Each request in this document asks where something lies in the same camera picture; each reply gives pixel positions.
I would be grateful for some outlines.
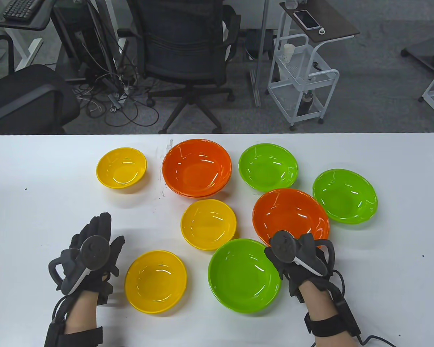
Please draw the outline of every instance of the bowl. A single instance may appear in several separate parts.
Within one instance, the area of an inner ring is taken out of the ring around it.
[[[261,192],[291,187],[299,173],[295,157],[283,147],[271,143],[260,143],[246,149],[240,157],[239,171],[250,187]]]
[[[215,142],[184,141],[173,147],[162,163],[166,184],[177,194],[190,198],[210,197],[222,190],[231,177],[231,159]]]
[[[264,248],[254,240],[235,239],[214,253],[209,263],[209,286],[224,306],[240,313],[255,313],[277,297],[281,279]]]
[[[313,184],[313,196],[329,218],[340,223],[366,222],[378,209],[373,186],[349,170],[333,169],[320,174]]]
[[[137,183],[148,163],[142,152],[134,148],[118,148],[106,153],[98,162],[97,177],[108,188],[122,189]]]
[[[279,230],[286,230],[297,239],[306,233],[312,233],[315,240],[329,236],[329,220],[323,207],[296,189],[276,189],[262,195],[255,203],[252,223],[267,245]]]
[[[133,307],[157,314],[174,307],[187,288],[187,270],[175,254],[152,251],[133,262],[125,277],[125,294]]]
[[[191,204],[182,217],[182,235],[203,251],[212,251],[230,241],[237,231],[237,217],[225,203],[215,199]]]

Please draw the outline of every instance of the office chair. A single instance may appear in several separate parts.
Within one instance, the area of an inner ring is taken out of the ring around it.
[[[63,134],[63,125],[80,113],[77,98],[55,71],[44,65],[14,69],[14,46],[8,42],[8,75],[0,79],[0,134]]]
[[[201,101],[201,96],[228,94],[221,88],[226,82],[225,52],[238,38],[241,16],[233,15],[228,25],[228,37],[222,34],[222,0],[127,0],[132,13],[134,30],[118,30],[120,37],[135,37],[137,68],[144,78],[184,85],[184,88],[148,93],[146,104],[154,106],[156,97],[181,97],[177,107],[159,134],[176,119],[185,105],[196,104],[221,133],[222,125]],[[216,85],[196,88],[199,85]]]

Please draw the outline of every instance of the smartphone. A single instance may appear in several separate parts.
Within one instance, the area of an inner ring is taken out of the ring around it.
[[[294,16],[300,21],[306,30],[314,30],[320,28],[318,22],[311,16],[307,10],[295,10]]]

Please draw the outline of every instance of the hand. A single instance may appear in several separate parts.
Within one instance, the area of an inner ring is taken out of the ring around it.
[[[304,299],[299,290],[299,286],[301,286],[301,284],[303,284],[305,281],[308,281],[308,279],[318,276],[311,273],[308,269],[295,263],[283,263],[275,256],[275,254],[273,254],[271,247],[266,247],[264,253],[267,256],[268,260],[270,260],[273,266],[275,266],[275,268],[277,269],[278,273],[280,274],[280,279],[283,279],[283,276],[288,279],[289,295],[296,296],[299,302],[303,303]],[[325,254],[318,247],[316,248],[316,256],[321,261],[323,261],[323,263],[327,264]],[[329,281],[330,277],[331,276],[328,275],[323,278]]]
[[[102,213],[99,217],[93,217],[90,224],[85,225],[79,234],[75,234],[69,248],[80,248],[83,242],[93,235],[104,237],[108,242],[111,239],[111,215]],[[112,286],[107,282],[111,274],[119,276],[119,269],[116,267],[119,253],[125,243],[123,236],[115,238],[111,243],[111,251],[106,264],[99,270],[92,271],[86,276],[78,287],[78,291],[93,291],[99,293],[98,305],[106,304],[108,296],[112,294]]]

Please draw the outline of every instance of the yellow bowl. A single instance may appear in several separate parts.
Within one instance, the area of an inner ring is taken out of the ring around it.
[[[156,314],[174,307],[187,288],[187,270],[175,254],[152,251],[133,262],[125,277],[125,294],[133,307]]]
[[[181,228],[183,237],[190,245],[203,251],[212,251],[235,236],[237,217],[222,201],[199,200],[183,214]]]
[[[98,180],[108,188],[122,189],[141,180],[148,163],[142,152],[118,148],[106,153],[98,162]]]

